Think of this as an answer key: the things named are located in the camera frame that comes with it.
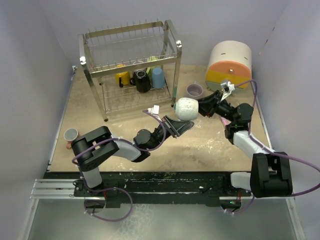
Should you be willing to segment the lilac mug black handle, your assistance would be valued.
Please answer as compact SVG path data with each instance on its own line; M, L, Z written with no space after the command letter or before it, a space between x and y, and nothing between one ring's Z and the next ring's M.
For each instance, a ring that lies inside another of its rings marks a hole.
M143 64L143 63L145 63L145 62L142 60L136 60L133 62L133 65L138 65L138 64Z

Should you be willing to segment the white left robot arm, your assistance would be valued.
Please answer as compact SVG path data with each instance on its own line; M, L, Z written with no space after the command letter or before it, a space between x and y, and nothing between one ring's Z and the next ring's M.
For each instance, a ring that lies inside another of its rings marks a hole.
M107 126L98 127L71 142L75 155L74 163L83 178L85 190L91 196L98 196L103 191L103 180L99 166L110 157L120 157L133 163L140 163L157 150L169 138L178 138L192 129L193 121L174 120L168 116L156 117L159 126L150 132L138 131L133 141L116 137Z

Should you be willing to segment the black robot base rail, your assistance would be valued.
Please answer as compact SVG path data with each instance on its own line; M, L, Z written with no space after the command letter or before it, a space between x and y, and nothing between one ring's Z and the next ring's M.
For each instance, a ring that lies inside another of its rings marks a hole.
M122 204L205 205L240 208L246 190L231 185L228 171L119 172L101 173L106 193L85 188L77 172L47 172L44 179L70 180L74 197L84 197L89 209L119 208Z

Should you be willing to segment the blue cup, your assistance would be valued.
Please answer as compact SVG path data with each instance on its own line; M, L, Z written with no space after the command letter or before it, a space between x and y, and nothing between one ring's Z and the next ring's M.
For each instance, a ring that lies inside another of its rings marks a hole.
M155 89L162 89L165 86L164 72L160 67L155 67L152 70L152 86Z

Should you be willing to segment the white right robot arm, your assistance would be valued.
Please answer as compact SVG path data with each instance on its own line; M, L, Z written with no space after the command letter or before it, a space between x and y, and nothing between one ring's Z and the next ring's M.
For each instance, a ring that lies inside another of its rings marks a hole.
M275 152L256 139L250 132L254 108L248 103L231 106L222 98L220 91L200 98L198 112L204 117L217 114L230 123L224 134L229 142L251 159L250 172L233 172L230 179L222 183L228 196L240 189L252 192L256 198L286 197L293 192L292 175L286 153Z

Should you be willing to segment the yellow mug black handle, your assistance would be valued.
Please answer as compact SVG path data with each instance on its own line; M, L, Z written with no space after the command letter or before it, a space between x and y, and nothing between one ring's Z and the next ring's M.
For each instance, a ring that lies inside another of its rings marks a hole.
M116 82L120 88L123 88L125 85L129 85L131 81L131 75L129 71L119 72L115 74Z

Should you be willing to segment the terracotta mug white inside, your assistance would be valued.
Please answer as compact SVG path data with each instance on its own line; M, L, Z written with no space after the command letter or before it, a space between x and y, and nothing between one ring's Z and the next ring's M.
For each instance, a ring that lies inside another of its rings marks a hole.
M77 138L79 137L79 132L76 128L68 128L64 134L63 134L63 138L65 141L67 141L67 144L66 144L66 148L68 150L70 150L72 147L71 147L71 143Z

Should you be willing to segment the black mug cream inside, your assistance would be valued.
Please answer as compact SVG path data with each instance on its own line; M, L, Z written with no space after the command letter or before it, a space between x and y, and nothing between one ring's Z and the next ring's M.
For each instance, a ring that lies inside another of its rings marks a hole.
M145 70L134 72L133 77L130 79L130 84L136 86L139 93L147 93L151 89L151 81Z

